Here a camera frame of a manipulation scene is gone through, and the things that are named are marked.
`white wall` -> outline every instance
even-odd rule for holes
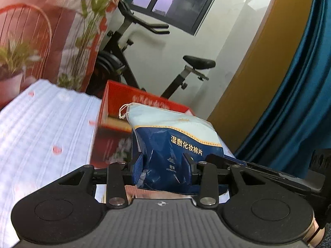
[[[246,0],[216,58],[216,68],[208,74],[189,106],[200,118],[207,119],[220,100],[242,62],[266,13],[270,0]]]
[[[209,59],[216,59],[219,56],[231,29],[236,22],[239,13],[244,6],[245,0],[214,0],[208,14],[206,15],[200,29],[195,36],[190,35],[176,27],[170,26],[170,35],[155,35],[146,29],[132,24],[123,36],[121,42],[130,38],[134,45],[125,51],[125,56],[140,85],[148,92],[161,95],[172,80],[184,69],[184,55],[193,55]],[[161,23],[161,21],[135,12],[139,18],[150,23]],[[116,11],[109,29],[116,30],[123,22],[123,17]],[[105,38],[101,44],[104,47],[109,38]],[[217,67],[210,71],[210,76],[219,77],[220,61]],[[211,79],[208,85],[213,87]],[[195,111],[201,112],[197,103],[196,94],[202,82],[194,75],[187,78],[188,87],[185,90],[180,88],[171,97],[171,100],[193,105]],[[200,96],[203,100],[209,100],[205,93]]]

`drawstring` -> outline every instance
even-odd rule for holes
[[[123,105],[121,106],[120,111],[119,111],[119,117],[120,117],[120,119],[124,119],[124,118],[125,118],[125,114],[122,115],[121,112],[122,112],[126,107],[128,107],[129,105],[130,105],[130,103],[126,103],[126,104],[123,104]]]

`cotton pad package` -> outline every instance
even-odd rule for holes
[[[213,126],[198,117],[130,103],[120,109],[133,129],[133,146],[143,154],[143,187],[177,193],[197,193],[185,179],[183,153],[195,162],[209,154],[224,156]]]

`bed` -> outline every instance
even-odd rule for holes
[[[0,247],[18,241],[10,221],[16,202],[89,164],[100,103],[38,80],[0,111]]]

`red box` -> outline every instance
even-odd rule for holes
[[[122,105],[132,102],[192,115],[191,109],[184,105],[109,80],[101,101],[90,161],[96,168],[106,168],[117,161],[130,161],[131,128],[125,121],[114,118],[119,117]]]

